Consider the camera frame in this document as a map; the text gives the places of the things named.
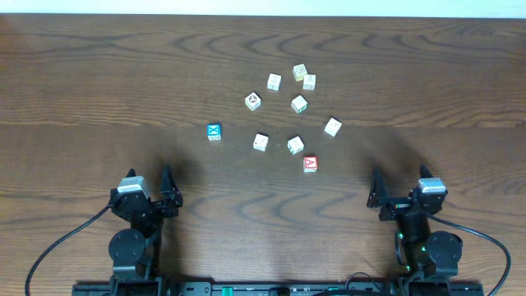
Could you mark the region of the red letter A block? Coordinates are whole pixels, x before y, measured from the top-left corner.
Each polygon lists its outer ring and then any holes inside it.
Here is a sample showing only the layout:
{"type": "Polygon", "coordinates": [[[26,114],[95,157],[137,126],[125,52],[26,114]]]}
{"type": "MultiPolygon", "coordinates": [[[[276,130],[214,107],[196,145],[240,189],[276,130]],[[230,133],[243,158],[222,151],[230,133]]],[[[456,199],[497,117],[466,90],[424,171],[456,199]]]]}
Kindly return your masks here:
{"type": "Polygon", "coordinates": [[[314,173],[318,170],[318,159],[316,156],[306,156],[303,158],[303,172],[314,173]]]}

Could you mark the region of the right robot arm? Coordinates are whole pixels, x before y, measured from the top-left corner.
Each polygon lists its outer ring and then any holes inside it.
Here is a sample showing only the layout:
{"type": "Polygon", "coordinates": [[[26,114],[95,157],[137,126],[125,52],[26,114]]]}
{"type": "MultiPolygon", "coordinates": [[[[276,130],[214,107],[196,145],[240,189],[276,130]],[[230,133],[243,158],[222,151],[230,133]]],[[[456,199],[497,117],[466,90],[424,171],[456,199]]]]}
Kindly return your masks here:
{"type": "Polygon", "coordinates": [[[446,231],[432,232],[429,219],[442,210],[448,194],[445,184],[427,166],[420,166],[420,179],[405,197],[391,197],[381,177],[373,170],[367,207],[380,210],[379,220],[394,220],[398,231],[395,251],[407,274],[396,280],[398,295],[450,295],[450,279],[459,272],[462,239],[446,231]]]}

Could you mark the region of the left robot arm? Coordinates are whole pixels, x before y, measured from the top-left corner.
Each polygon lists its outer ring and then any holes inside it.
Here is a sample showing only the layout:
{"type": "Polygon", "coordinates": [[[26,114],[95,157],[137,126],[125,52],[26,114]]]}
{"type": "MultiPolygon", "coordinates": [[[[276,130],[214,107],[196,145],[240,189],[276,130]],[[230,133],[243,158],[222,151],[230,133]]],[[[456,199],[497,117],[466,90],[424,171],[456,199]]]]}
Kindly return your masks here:
{"type": "Polygon", "coordinates": [[[145,179],[130,169],[118,187],[110,191],[109,208],[130,224],[117,232],[108,245],[113,260],[111,295],[173,295],[178,287],[159,274],[164,221],[178,216],[182,194],[171,169],[164,166],[159,193],[154,201],[145,179]]]}

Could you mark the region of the white block green edge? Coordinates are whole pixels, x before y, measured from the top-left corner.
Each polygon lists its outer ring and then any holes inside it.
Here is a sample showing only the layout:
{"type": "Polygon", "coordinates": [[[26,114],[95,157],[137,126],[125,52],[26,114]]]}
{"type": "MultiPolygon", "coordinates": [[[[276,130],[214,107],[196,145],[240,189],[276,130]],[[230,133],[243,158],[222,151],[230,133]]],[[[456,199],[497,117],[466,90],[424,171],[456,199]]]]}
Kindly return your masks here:
{"type": "Polygon", "coordinates": [[[287,141],[287,147],[292,155],[304,150],[304,143],[300,136],[293,137],[287,141]]]}

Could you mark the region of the white and yellow block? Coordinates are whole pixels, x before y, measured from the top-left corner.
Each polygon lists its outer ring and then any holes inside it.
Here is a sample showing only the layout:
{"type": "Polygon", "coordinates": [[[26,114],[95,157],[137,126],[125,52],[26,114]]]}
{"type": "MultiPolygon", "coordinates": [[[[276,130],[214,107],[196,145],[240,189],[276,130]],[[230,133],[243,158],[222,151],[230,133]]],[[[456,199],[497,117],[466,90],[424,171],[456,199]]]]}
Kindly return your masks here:
{"type": "Polygon", "coordinates": [[[328,123],[325,125],[324,132],[330,136],[336,136],[341,127],[342,123],[339,120],[336,118],[330,118],[328,123]]]}

